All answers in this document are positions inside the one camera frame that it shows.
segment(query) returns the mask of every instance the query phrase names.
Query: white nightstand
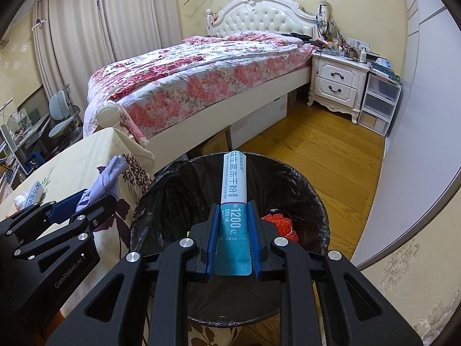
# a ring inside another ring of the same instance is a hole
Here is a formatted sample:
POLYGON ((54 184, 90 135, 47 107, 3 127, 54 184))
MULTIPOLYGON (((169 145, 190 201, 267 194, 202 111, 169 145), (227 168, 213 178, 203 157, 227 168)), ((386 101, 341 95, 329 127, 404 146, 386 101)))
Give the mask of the white nightstand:
POLYGON ((314 53, 307 105, 318 101, 332 112, 351 114, 352 123, 357 124, 368 71, 365 63, 314 53))

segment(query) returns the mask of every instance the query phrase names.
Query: tufted headboard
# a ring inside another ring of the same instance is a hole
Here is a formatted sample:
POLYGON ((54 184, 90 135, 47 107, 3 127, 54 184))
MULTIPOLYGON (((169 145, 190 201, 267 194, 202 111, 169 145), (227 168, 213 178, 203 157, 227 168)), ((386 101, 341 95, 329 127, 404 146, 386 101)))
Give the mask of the tufted headboard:
POLYGON ((218 12, 218 18, 208 27, 210 36, 225 37, 242 31, 272 33, 297 32, 319 38, 315 14, 302 10, 292 0, 233 0, 218 12))

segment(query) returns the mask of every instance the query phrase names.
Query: black garbage bag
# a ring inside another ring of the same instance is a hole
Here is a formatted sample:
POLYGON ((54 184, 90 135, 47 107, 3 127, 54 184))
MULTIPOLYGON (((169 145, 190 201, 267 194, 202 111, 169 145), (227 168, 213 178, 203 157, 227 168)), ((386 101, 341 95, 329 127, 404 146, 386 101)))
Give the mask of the black garbage bag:
MULTIPOLYGON (((281 213, 293 220, 299 244, 324 254, 330 231, 319 196, 291 166, 254 153, 247 157, 247 200, 260 217, 281 213)), ((193 224, 206 221, 220 203, 223 153, 178 161, 158 173, 141 198, 131 225, 131 251, 154 254, 185 238, 193 224)), ((278 281, 214 275, 207 284, 188 284, 188 317, 208 327, 228 328, 267 319, 280 309, 278 281)))

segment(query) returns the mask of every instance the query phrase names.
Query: floral bedspread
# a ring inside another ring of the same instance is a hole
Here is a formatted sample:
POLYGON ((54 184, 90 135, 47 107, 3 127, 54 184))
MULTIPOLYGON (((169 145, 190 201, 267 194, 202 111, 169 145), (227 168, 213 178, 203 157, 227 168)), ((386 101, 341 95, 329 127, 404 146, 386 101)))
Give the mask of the floral bedspread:
POLYGON ((96 130, 96 109, 105 100, 123 106, 150 139, 214 103, 305 66, 312 50, 296 38, 250 31, 195 36, 110 64, 88 82, 84 137, 96 130))

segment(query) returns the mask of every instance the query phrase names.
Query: curtain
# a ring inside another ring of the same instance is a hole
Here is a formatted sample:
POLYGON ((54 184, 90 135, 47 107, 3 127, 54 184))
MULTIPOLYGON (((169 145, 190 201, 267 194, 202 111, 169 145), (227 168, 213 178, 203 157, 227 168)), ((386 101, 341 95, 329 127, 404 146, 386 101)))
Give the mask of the curtain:
POLYGON ((154 0, 162 48, 175 46, 183 40, 176 0, 154 0))
POLYGON ((56 61, 70 98, 84 116, 88 105, 88 80, 114 62, 107 35, 103 33, 97 0, 49 0, 49 20, 56 61))
POLYGON ((62 90, 65 84, 54 53, 48 16, 48 0, 35 1, 33 19, 34 24, 37 22, 37 19, 45 19, 45 23, 34 30, 33 37, 35 55, 37 57, 43 88, 48 99, 50 99, 55 93, 62 90))
POLYGON ((98 69, 181 42, 176 0, 40 0, 34 44, 48 98, 69 84, 84 117, 88 80, 98 69))
POLYGON ((154 0, 100 0, 116 61, 162 47, 154 0))

